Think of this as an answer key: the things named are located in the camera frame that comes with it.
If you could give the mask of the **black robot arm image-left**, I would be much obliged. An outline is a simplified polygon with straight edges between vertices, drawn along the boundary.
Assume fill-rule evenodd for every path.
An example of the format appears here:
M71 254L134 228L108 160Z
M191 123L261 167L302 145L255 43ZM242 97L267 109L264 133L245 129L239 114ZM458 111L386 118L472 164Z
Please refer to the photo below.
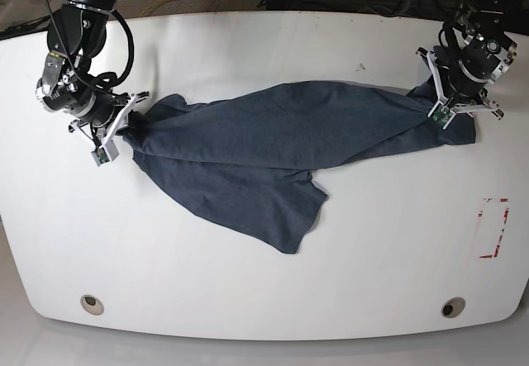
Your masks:
M126 127L126 107L149 94L114 91L128 78L135 57L133 35L115 8L117 0L63 1L58 10L50 12L49 52L36 85L36 98L48 111L74 116L70 127L79 128L100 149ZM89 70L105 45L110 17L117 20L126 35L126 66L122 74L92 75Z

